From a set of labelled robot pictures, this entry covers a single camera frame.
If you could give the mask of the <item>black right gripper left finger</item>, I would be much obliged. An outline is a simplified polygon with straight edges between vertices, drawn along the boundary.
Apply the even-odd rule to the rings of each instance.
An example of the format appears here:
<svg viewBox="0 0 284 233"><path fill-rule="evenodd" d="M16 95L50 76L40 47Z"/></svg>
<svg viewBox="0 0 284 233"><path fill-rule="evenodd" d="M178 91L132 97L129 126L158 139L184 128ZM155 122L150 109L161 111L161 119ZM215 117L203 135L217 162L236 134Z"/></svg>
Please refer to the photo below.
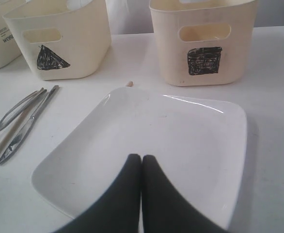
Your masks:
<svg viewBox="0 0 284 233"><path fill-rule="evenodd" d="M104 194L57 233L137 233L139 231L142 160L130 154Z"/></svg>

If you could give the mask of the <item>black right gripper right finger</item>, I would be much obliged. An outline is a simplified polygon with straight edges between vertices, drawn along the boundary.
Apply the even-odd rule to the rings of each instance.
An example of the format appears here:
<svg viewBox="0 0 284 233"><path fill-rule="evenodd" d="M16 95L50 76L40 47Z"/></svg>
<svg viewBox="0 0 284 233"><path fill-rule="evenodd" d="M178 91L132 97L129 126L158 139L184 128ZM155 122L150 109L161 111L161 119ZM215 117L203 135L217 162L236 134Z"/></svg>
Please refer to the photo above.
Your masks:
<svg viewBox="0 0 284 233"><path fill-rule="evenodd" d="M177 191L153 155L142 160L142 219L145 233L225 233Z"/></svg>

